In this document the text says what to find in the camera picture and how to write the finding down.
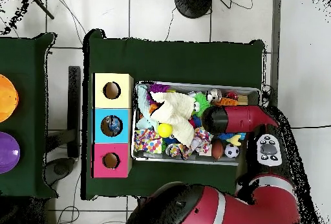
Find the purple bowl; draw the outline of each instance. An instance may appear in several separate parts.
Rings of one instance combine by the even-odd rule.
[[[9,172],[19,160],[19,144],[11,135],[0,132],[0,174]]]

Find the yellow cube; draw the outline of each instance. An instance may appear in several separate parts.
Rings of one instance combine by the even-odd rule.
[[[95,108],[132,108],[133,78],[129,74],[94,73]]]

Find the blue toy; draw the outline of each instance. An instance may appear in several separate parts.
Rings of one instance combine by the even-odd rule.
[[[121,130],[121,124],[118,118],[110,116],[108,118],[108,127],[112,132],[114,132],[114,135],[117,135],[117,133]]]
[[[244,140],[246,133],[221,133],[217,138],[227,140],[232,138],[234,135],[240,135],[240,140]]]
[[[240,140],[244,140],[246,133],[237,133],[238,135],[241,135]]]
[[[165,142],[167,145],[170,145],[172,143],[180,143],[176,138],[174,137],[166,137],[162,139],[163,142]]]
[[[195,127],[201,127],[201,119],[197,115],[192,115],[193,122],[195,124]]]

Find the green tablecloth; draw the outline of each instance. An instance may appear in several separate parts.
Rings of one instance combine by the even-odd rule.
[[[0,131],[15,137],[21,150],[16,167],[0,174],[0,196],[56,196],[43,182],[45,55],[53,41],[53,34],[34,39],[0,38],[0,74],[12,81],[19,94],[18,106],[0,123]]]
[[[133,161],[126,179],[92,179],[92,130],[88,125],[92,123],[89,90],[92,73],[129,73],[135,82],[154,80],[260,89],[263,42],[186,43],[104,38],[102,30],[92,30],[84,39],[83,146],[87,149],[82,149],[82,197],[148,196],[171,181],[210,185],[232,194],[234,166]]]

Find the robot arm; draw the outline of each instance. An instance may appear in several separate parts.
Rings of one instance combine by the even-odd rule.
[[[131,214],[127,224],[297,224],[300,222],[291,165],[284,147],[286,118],[259,106],[210,107],[202,116],[207,131],[248,132],[248,171],[235,196],[203,185],[169,183]]]

